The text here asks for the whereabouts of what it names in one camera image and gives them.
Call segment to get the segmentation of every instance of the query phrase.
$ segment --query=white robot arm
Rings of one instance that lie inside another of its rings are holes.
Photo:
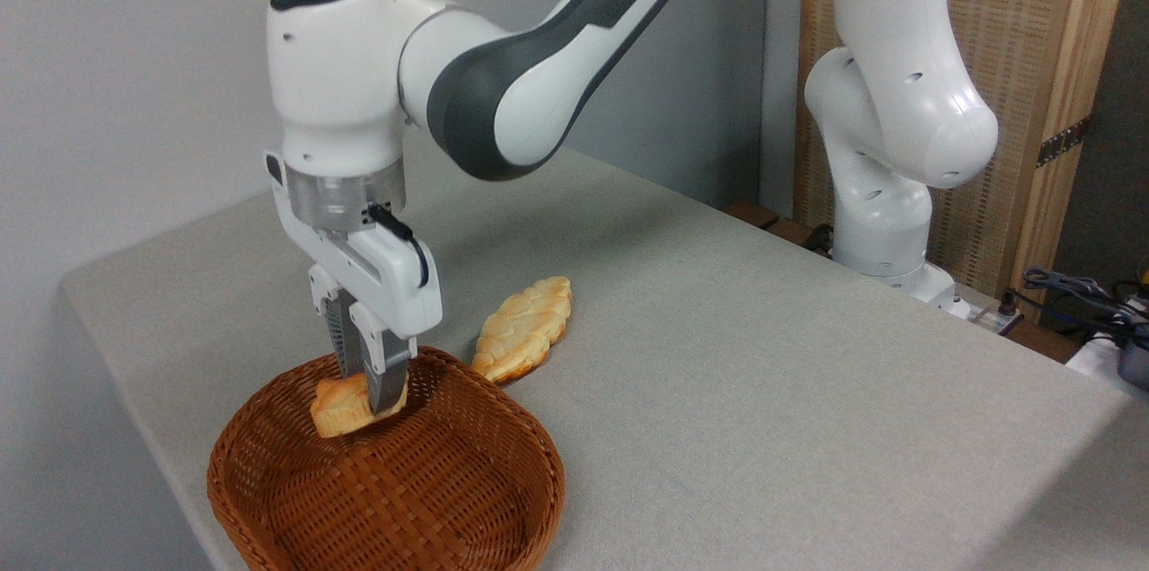
[[[966,72],[947,0],[834,0],[834,22],[846,47],[805,84],[834,182],[834,260],[961,315],[953,278],[925,261],[926,186],[976,178],[997,119]]]
[[[395,402],[416,337],[442,319],[430,248],[395,218],[404,126],[426,126],[477,178],[529,173],[665,1],[562,0],[512,34],[442,0],[271,0],[284,142],[268,173],[284,229],[316,261],[342,373],[365,371],[373,409]]]

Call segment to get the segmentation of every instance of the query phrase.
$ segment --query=wooden panel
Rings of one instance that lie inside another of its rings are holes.
[[[1063,154],[1036,173],[1038,153],[1046,138],[1092,108],[1112,3],[1116,0],[949,0],[963,59],[1001,129],[996,154],[981,177],[957,191],[934,192],[928,256],[957,281],[996,296],[1012,279],[1021,253],[1025,260],[1035,259],[1041,247],[1051,263],[1049,244],[1056,245],[1064,216],[1057,205],[1067,202],[1065,184],[1072,182],[1078,153]],[[804,0],[803,84],[818,56],[838,44],[832,0]],[[799,105],[797,117],[795,218],[832,223],[825,151],[804,105]],[[1054,195],[1051,203],[1035,199],[1058,187],[1065,193]]]
[[[1067,30],[1046,116],[1043,133],[1047,138],[1084,119],[1092,111],[1118,2],[1071,0]],[[1056,161],[1038,167],[1012,265],[1010,284],[1015,287],[1020,286],[1021,273],[1026,269],[1052,268],[1080,156],[1079,146]]]

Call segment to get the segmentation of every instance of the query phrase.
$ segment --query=brown basket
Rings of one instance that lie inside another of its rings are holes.
[[[533,569],[558,527],[563,465],[541,424],[437,349],[407,407],[319,439],[315,384],[333,355],[256,392],[219,435],[208,497],[252,569]]]

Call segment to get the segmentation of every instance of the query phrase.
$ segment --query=black cable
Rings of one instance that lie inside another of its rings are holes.
[[[1141,310],[1113,300],[1106,290],[1088,277],[1070,277],[1065,273],[1047,271],[1047,269],[1027,269],[1021,278],[1025,280],[1027,290],[1051,290],[1055,293],[1061,293],[1062,298],[1051,300],[1050,306],[1064,296],[1071,295],[1084,304],[1104,310],[1109,315],[1121,316],[1129,322],[1135,317],[1144,317]]]
[[[380,203],[369,203],[367,214],[371,217],[372,222],[381,224],[383,227],[390,230],[400,240],[406,240],[406,242],[412,245],[415,254],[419,256],[419,269],[422,269],[419,288],[426,286],[427,281],[431,280],[431,267],[427,264],[427,257],[423,254],[423,248],[419,246],[418,240],[415,239],[415,231],[411,230],[409,224],[395,218],[395,215],[392,215],[391,210],[380,206]]]
[[[1033,308],[1041,310],[1041,312],[1050,314],[1050,316],[1059,318],[1059,321],[1062,322],[1067,322],[1070,324],[1079,326],[1086,326],[1086,329],[1095,330],[1098,333],[1112,334],[1113,338],[1128,339],[1128,341],[1132,341],[1138,347],[1141,347],[1142,349],[1149,349],[1149,339],[1147,339],[1144,333],[1140,333],[1135,329],[1133,330],[1125,329],[1125,326],[1132,326],[1132,323],[1128,323],[1127,321],[1121,324],[1104,324],[1100,322],[1093,322],[1088,321],[1088,318],[1067,316],[1066,314],[1061,312],[1058,309],[1054,309],[1050,306],[1042,304],[1042,302],[1031,300],[1031,298],[1026,298],[1025,295],[1018,293],[1017,290],[1013,288],[1008,288],[1007,294],[1017,298],[1017,300],[1026,302],[1026,304],[1033,306]]]

